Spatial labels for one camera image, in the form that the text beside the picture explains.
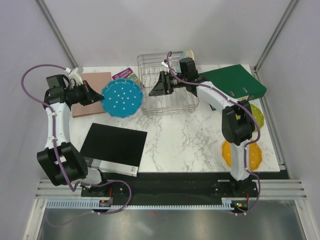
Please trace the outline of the wire dish rack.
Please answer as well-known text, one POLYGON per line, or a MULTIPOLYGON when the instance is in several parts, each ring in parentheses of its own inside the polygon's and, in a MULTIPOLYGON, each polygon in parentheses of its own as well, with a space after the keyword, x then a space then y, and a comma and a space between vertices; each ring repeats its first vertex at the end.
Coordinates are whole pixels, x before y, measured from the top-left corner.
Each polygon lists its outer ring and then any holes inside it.
POLYGON ((169 72, 166 57, 166 52, 137 57, 143 90, 141 110, 147 116, 191 112, 199 105, 198 98, 169 72))

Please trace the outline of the blue polka dot plate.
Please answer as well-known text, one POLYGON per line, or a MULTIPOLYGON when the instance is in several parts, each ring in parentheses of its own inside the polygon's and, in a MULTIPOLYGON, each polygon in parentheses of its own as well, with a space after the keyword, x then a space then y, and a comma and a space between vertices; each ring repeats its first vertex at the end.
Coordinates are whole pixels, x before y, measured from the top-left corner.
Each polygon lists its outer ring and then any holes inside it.
POLYGON ((142 106, 144 94, 131 79, 118 78, 109 82, 101 91, 102 109, 112 117, 126 118, 142 106))

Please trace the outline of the cream and blue plate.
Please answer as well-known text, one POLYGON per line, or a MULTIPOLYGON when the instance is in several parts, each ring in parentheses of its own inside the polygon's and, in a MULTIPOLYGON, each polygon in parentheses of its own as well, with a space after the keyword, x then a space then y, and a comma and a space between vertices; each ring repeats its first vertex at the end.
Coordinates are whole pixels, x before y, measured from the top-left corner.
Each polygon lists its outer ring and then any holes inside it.
POLYGON ((190 48, 188 48, 185 51, 183 51, 183 53, 180 55, 180 58, 177 61, 176 68, 175 68, 175 71, 177 73, 181 73, 180 60, 182 60, 184 58, 191 58, 193 60, 195 59, 195 55, 194 55, 193 51, 190 48))

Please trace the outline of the green polka dot plate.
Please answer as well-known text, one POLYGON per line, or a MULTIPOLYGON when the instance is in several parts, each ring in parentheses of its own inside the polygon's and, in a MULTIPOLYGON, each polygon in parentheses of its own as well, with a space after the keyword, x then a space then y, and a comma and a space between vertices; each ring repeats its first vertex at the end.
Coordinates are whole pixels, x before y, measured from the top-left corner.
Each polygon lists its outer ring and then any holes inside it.
POLYGON ((254 104, 250 104, 252 115, 254 116, 256 122, 258 123, 259 128, 261 129, 265 124, 265 117, 263 112, 259 107, 254 104))

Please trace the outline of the orange polka dot plate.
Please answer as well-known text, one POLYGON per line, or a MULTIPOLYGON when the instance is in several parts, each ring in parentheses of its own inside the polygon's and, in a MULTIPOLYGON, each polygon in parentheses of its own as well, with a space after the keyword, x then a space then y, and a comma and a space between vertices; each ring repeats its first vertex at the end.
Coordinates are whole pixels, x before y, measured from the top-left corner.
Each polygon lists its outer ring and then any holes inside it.
MULTIPOLYGON (((232 166, 232 152, 230 143, 226 140, 222 144, 222 157, 225 160, 226 164, 231 167, 232 166)), ((249 145, 249 151, 248 151, 248 163, 249 163, 249 169, 251 172, 257 170, 260 166, 260 164, 263 161, 263 155, 262 150, 258 146, 257 143, 253 143, 249 145)))

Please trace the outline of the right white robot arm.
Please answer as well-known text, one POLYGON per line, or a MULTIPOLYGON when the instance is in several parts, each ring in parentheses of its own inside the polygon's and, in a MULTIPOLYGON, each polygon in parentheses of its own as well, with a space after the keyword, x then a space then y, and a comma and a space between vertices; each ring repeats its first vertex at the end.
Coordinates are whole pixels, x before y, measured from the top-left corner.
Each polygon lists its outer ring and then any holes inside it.
POLYGON ((206 101, 221 114, 221 132, 229 143, 231 156, 231 180, 222 191, 233 197, 259 197, 261 183, 254 182, 257 175, 250 171, 249 145, 253 131, 258 127, 247 100, 239 101, 219 90, 208 78, 199 76, 191 57, 179 61, 180 73, 175 72, 169 60, 168 71, 161 71, 149 97, 170 95, 175 89, 185 88, 196 97, 206 101))

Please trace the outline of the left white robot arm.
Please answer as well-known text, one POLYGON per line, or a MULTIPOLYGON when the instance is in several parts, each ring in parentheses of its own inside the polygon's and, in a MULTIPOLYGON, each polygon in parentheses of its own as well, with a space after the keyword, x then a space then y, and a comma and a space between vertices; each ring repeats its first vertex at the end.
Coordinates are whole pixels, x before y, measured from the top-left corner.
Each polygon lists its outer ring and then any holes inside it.
POLYGON ((43 107, 48 118, 48 137, 43 151, 37 153, 37 161, 55 186, 68 185, 75 191, 78 184, 92 185, 99 197, 110 191, 101 173, 89 168, 82 154, 71 143, 70 117, 72 105, 87 106, 103 100, 79 73, 58 74, 46 79, 43 107))

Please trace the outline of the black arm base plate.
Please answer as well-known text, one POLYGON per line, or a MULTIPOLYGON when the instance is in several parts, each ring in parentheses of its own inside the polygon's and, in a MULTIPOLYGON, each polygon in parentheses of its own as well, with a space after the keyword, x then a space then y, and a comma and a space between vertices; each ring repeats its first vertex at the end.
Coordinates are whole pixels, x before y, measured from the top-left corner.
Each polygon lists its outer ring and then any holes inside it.
POLYGON ((149 194, 207 195, 220 198, 256 198, 259 190, 253 177, 236 181, 229 173, 176 172, 139 173, 136 177, 103 173, 102 182, 122 180, 131 187, 132 196, 149 194))

